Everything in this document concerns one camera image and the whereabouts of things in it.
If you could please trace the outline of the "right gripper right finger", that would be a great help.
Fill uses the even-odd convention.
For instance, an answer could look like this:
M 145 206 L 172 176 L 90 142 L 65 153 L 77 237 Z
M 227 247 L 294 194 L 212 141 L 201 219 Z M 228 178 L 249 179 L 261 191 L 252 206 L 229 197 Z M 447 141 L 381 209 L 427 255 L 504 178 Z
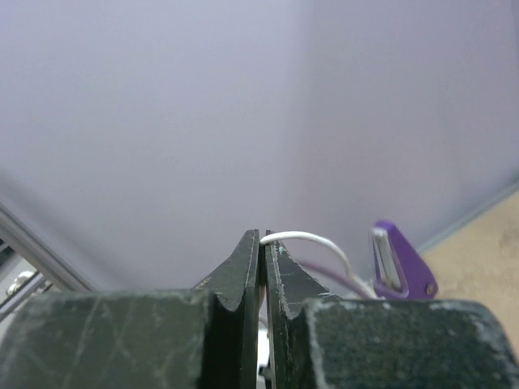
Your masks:
M 346 300 L 280 242 L 264 247 L 274 388 L 515 388 L 518 361 L 485 306 Z

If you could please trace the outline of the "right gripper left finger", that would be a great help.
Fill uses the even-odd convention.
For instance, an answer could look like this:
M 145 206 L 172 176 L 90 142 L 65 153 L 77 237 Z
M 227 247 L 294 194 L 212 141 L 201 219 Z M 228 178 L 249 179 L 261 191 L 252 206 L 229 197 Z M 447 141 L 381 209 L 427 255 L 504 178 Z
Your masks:
M 259 235 L 190 289 L 31 298 L 1 344 L 2 387 L 255 387 Z

